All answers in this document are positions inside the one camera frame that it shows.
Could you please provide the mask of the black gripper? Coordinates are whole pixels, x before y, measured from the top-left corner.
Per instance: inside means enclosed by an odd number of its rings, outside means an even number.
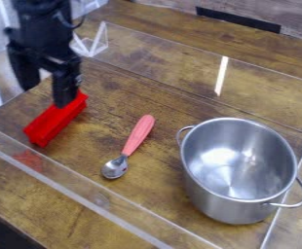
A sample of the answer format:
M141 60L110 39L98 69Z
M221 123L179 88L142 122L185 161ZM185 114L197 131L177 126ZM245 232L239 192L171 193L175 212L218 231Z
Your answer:
M52 76L54 102L63 109L75 99L82 83L80 58L71 49L74 24L71 9L16 9L18 27L7 27L8 57L24 91L40 82L39 70Z

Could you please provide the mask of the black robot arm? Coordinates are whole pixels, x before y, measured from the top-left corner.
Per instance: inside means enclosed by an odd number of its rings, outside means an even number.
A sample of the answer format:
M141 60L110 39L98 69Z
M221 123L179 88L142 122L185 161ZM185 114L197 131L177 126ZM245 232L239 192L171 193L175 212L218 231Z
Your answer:
M74 30L71 0L11 0L19 27L7 27L7 52L24 91L40 83L39 70L52 75L58 108L75 99L80 84L80 57L71 48Z

